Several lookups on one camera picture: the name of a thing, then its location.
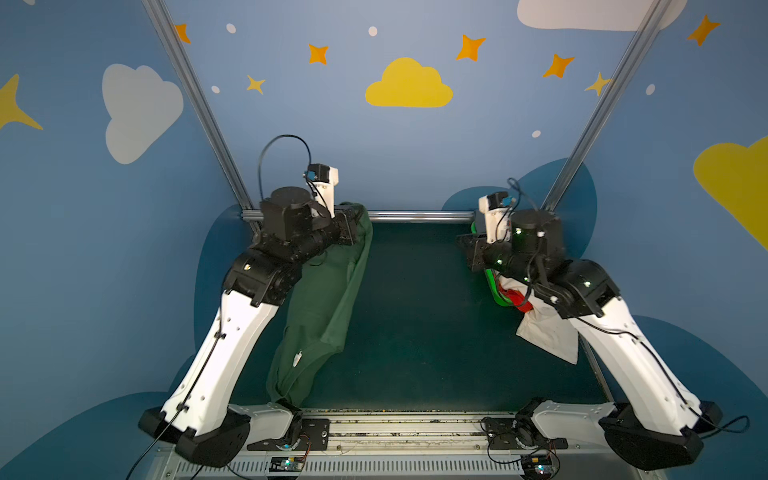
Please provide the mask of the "dark green t-shirt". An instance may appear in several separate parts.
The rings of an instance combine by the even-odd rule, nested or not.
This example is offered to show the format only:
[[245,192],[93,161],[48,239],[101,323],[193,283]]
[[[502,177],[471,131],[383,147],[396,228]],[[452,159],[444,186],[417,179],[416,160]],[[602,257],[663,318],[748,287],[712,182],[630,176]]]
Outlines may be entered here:
[[322,367],[344,350],[370,255],[373,225],[365,206],[351,202],[343,206],[347,215],[360,215],[355,243],[332,245],[303,266],[267,377],[274,403],[300,406]]

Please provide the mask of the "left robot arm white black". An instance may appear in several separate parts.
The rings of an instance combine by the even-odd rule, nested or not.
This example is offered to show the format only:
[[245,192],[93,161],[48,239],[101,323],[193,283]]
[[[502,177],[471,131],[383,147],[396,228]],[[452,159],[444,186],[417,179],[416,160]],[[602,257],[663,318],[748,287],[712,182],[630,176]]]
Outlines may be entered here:
[[[373,237],[366,208],[329,194],[275,190],[261,204],[260,239],[228,271],[219,309],[185,377],[140,428],[200,466],[228,465],[248,445],[298,439],[300,403],[324,363],[344,348]],[[268,386],[271,403],[246,413],[231,401],[259,337],[288,311]]]

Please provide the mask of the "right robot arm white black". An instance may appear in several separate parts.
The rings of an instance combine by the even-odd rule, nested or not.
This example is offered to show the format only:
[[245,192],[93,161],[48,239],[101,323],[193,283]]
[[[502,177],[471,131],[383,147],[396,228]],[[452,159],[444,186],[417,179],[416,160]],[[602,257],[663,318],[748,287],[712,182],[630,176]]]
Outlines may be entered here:
[[560,219],[484,198],[476,223],[476,233],[459,243],[470,268],[490,272],[498,294],[523,312],[519,334],[567,361],[586,341],[626,397],[593,405],[534,399],[515,416],[517,441],[533,448],[560,439],[600,445],[645,471],[694,463],[721,409],[674,375],[599,264],[567,257]]

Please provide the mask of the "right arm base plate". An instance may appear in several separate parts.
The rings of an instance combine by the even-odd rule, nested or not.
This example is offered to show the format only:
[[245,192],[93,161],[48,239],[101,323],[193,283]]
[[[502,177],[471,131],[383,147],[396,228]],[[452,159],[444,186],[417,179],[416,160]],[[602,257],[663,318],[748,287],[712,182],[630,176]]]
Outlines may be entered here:
[[569,447],[565,438],[545,437],[533,422],[526,418],[484,417],[480,425],[489,438],[488,442],[492,450],[535,450],[537,448],[561,450]]

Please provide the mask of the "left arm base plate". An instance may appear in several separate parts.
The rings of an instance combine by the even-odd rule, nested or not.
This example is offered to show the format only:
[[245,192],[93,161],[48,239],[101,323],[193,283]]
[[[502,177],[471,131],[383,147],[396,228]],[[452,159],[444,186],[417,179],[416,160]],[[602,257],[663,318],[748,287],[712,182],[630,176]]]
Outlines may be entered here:
[[282,438],[263,439],[246,444],[247,451],[326,451],[331,422],[327,418],[309,418],[292,426]]

